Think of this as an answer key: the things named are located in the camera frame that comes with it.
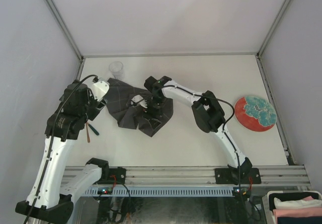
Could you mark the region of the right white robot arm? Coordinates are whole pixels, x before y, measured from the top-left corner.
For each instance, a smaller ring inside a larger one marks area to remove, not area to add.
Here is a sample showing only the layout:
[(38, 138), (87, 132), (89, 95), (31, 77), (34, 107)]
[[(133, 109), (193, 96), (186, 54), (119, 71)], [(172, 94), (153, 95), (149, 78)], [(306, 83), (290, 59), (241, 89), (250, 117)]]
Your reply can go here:
[(225, 112), (220, 102), (229, 105), (234, 110), (232, 104), (216, 98), (211, 91), (194, 92), (167, 76), (159, 80), (150, 76), (145, 80), (144, 87), (151, 93), (145, 110), (145, 116), (149, 120), (157, 120), (158, 117), (165, 116), (164, 107), (168, 100), (176, 100), (190, 107), (199, 129), (218, 139), (226, 155), (231, 181), (234, 184), (240, 184), (248, 179), (253, 165), (233, 140), (227, 127), (228, 120), (224, 117)]

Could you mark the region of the dark grey checked cloth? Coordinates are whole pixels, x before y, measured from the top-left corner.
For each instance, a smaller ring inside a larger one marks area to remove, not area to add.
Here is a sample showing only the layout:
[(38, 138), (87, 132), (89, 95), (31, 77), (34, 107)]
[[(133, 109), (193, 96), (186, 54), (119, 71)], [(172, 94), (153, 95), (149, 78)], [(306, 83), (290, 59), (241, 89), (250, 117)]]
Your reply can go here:
[(149, 90), (123, 81), (94, 77), (88, 87), (75, 80), (64, 90), (57, 110), (47, 121), (45, 134), (76, 140), (87, 121), (94, 120), (103, 108), (120, 128), (138, 129), (149, 137), (165, 126), (174, 113), (171, 99), (158, 101)]

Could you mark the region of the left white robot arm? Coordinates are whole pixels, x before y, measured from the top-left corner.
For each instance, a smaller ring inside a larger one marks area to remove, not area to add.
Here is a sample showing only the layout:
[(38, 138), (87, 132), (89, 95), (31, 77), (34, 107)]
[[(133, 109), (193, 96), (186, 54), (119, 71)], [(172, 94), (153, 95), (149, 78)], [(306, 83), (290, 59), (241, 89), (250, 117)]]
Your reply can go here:
[(79, 133), (106, 106), (104, 97), (110, 86), (103, 78), (93, 76), (88, 86), (75, 80), (64, 90), (56, 111), (48, 118), (45, 147), (35, 183), (26, 200), (16, 205), (16, 213), (25, 223), (38, 219), (48, 223), (67, 223), (78, 199), (88, 188), (110, 179), (109, 163), (91, 158), (65, 186), (61, 182), (67, 160)]

